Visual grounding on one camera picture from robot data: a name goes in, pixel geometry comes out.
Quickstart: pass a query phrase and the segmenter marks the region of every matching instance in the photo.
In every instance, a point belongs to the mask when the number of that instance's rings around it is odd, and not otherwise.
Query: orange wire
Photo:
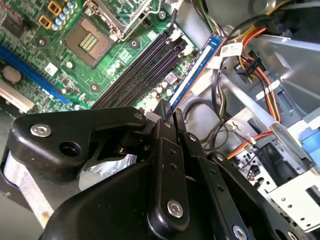
[[[265,79],[265,81],[271,86],[271,82],[269,80],[269,78],[267,77],[267,75],[264,73],[264,71],[262,71],[262,69],[260,67],[257,68],[259,73],[262,75],[262,77]],[[275,111],[276,111],[276,114],[278,116],[278,121],[281,122],[281,114],[279,112],[279,109],[278,109],[278,105],[277,105],[277,100],[276,100],[276,96],[275,96],[275,92],[274,90],[270,89],[271,91],[271,96],[272,96],[272,99],[273,99],[273,104],[274,104],[274,107],[275,107]]]
[[[250,59],[250,60],[254,60],[252,57],[250,57],[249,55],[247,55],[245,53],[245,49],[247,47],[247,45],[249,44],[249,42],[254,38],[256,37],[257,35],[263,33],[264,31],[266,30],[266,28],[262,28],[262,29],[259,29],[259,30],[256,30],[255,32],[253,32],[252,34],[250,34],[248,37],[245,37],[242,42],[243,42],[243,52],[244,54]],[[244,67],[243,65],[243,59],[240,57],[240,64],[242,67]],[[265,81],[268,83],[269,86],[271,86],[271,82],[269,80],[269,78],[267,77],[267,75],[262,71],[262,69],[260,67],[257,68],[259,73],[262,75],[262,77],[265,79]],[[277,100],[276,100],[276,96],[275,96],[275,92],[274,90],[271,88],[269,89],[268,88],[268,91],[271,92],[271,96],[272,96],[272,100],[273,100],[273,104],[274,104],[274,107],[275,107],[275,111],[276,111],[276,114],[273,115],[273,117],[275,119],[277,119],[279,122],[281,122],[281,114],[279,112],[279,109],[278,109],[278,105],[277,105]]]
[[[267,101],[267,106],[269,108],[269,112],[271,113],[273,118],[276,118],[275,110],[271,104],[269,93],[266,91],[266,89],[264,87],[263,87],[262,91],[264,91],[266,93],[265,95],[266,95],[266,101]]]
[[[258,140],[264,137],[267,137],[269,135],[273,134],[272,131],[266,131],[265,133],[262,133],[260,135],[254,136],[253,139],[254,140]],[[238,155],[246,146],[248,146],[250,144],[250,140],[245,141],[244,143],[242,143],[239,147],[237,147],[237,149],[235,151],[233,151],[228,157],[227,159],[231,159],[234,156]]]

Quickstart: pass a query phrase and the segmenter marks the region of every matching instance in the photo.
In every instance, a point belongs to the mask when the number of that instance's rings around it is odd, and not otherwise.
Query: motherboard
[[[197,55],[170,19],[158,0],[0,1],[0,108],[152,110]]]

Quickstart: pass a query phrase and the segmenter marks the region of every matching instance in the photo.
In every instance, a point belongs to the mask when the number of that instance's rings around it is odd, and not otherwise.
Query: green circuit board
[[[0,24],[0,43],[53,84],[58,92],[61,93],[63,89],[68,89],[61,95],[69,103],[63,103],[26,76],[23,76],[17,84],[7,81],[13,88],[35,103],[30,113],[70,111],[74,110],[75,106],[78,109],[89,109],[117,81],[119,76],[130,68],[136,58],[167,28],[170,22],[170,16],[164,9],[161,11],[166,13],[166,16],[162,19],[158,14],[151,14],[148,17],[149,22],[152,23],[150,26],[140,25],[127,41],[112,43],[103,52],[102,57],[96,61],[97,64],[90,66],[66,45],[67,39],[72,38],[71,32],[83,19],[89,19],[98,31],[111,39],[109,29],[98,18],[88,17],[84,13],[84,1],[82,0],[73,1],[75,8],[68,14],[60,30],[46,29],[39,23],[39,19],[45,16],[55,23],[57,18],[48,9],[51,2],[50,0],[8,0],[5,3],[0,1],[0,20],[2,20],[0,23],[10,16],[16,21],[23,20],[26,25],[22,36],[17,37]],[[142,0],[103,0],[103,2],[125,24],[130,21],[131,14],[138,9]],[[63,9],[67,6],[68,1],[56,0],[54,3]],[[158,1],[151,2],[152,9],[157,6]],[[86,50],[85,47],[95,44],[96,39],[90,37],[92,36],[88,36],[92,41],[83,44],[84,50]],[[132,41],[136,42],[138,47],[133,47]],[[178,61],[175,69],[179,75],[188,69],[193,59],[194,57],[189,55]],[[1,56],[0,64],[1,66],[7,64],[4,59],[1,59]],[[148,96],[149,93],[146,92],[135,105],[139,106],[146,101],[144,99],[149,99]],[[165,93],[160,94],[160,97],[168,98]]]

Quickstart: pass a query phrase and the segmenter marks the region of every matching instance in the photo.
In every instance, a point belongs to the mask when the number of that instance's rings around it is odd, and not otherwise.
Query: blue ram stick
[[[69,100],[65,99],[54,85],[48,82],[43,76],[37,73],[34,69],[28,66],[27,63],[22,61],[18,56],[14,55],[9,49],[0,44],[0,58],[5,59],[10,65],[12,65],[15,69],[17,69],[20,73],[25,75],[28,79],[32,80],[48,93],[55,96],[63,103],[68,103]]]
[[[226,38],[220,35],[212,34],[206,41],[201,51],[195,58],[193,64],[189,67],[188,71],[184,74],[181,82],[175,88],[169,100],[172,112],[175,112],[179,105],[182,103],[185,96],[190,92],[190,89],[198,80],[207,67],[208,62],[218,52],[220,47],[224,44]]]

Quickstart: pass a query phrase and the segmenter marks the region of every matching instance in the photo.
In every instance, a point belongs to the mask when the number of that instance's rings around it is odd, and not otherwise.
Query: ram slot
[[[161,76],[167,74],[178,62],[179,54],[184,48],[185,46],[179,45],[171,49],[146,75],[141,76],[140,81],[137,81],[136,85],[114,104],[113,107],[124,107],[134,104],[147,91],[149,86],[157,82]]]
[[[92,109],[102,109],[110,107],[111,102],[120,95],[124,88],[128,86],[135,77],[138,76],[145,67],[161,54],[167,46],[167,39],[172,33],[172,29],[168,29],[161,33],[151,45],[137,58],[137,60],[127,69],[115,83],[101,96],[93,105]]]

